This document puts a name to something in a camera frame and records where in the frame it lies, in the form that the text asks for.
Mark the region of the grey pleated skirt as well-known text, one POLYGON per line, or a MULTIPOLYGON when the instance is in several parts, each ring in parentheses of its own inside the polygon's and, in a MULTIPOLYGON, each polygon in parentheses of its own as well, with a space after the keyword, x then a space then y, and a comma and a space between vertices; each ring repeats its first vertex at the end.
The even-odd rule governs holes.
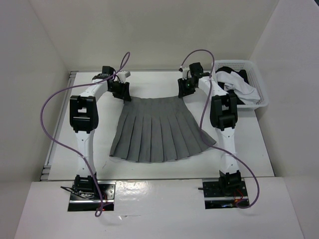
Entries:
POLYGON ((110 156, 130 162, 162 163, 200 154, 216 140, 204 131, 177 96, 133 97, 124 103, 110 156))

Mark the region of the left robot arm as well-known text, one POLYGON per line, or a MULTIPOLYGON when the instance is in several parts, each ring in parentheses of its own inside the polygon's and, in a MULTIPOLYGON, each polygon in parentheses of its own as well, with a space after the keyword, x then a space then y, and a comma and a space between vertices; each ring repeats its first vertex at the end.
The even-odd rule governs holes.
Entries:
POLYGON ((70 98, 70 125, 77 138, 79 158, 83 159, 78 164, 73 191, 81 197, 93 199, 99 196, 93 159, 93 138, 99 123, 97 101, 106 92, 120 100, 130 101, 129 83, 126 81, 130 75, 129 71, 116 73, 114 68, 103 66, 102 72, 93 77, 84 92, 70 98))

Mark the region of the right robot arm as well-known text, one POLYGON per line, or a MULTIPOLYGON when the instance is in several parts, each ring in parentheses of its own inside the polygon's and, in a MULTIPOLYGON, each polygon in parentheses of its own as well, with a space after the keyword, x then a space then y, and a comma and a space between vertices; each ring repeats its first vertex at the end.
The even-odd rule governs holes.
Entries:
POLYGON ((224 196, 232 195, 241 184, 241 173, 235 158, 235 126, 238 121, 237 98, 224 91, 213 79, 213 72, 204 72, 202 65, 192 63, 187 68, 180 67, 182 77, 178 79, 180 98, 195 93, 197 88, 203 90, 210 103, 210 123, 218 136, 218 146, 222 151, 218 190, 224 196))

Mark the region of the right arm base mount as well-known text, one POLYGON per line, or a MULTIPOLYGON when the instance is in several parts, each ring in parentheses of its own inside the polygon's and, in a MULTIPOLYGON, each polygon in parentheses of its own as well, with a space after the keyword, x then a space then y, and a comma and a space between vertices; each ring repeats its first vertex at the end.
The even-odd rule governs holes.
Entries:
POLYGON ((250 205, 244 180, 227 194, 222 192, 218 179, 202 180, 202 186, 198 190, 203 192, 206 209, 230 209, 236 208, 237 204, 240 207, 250 205))

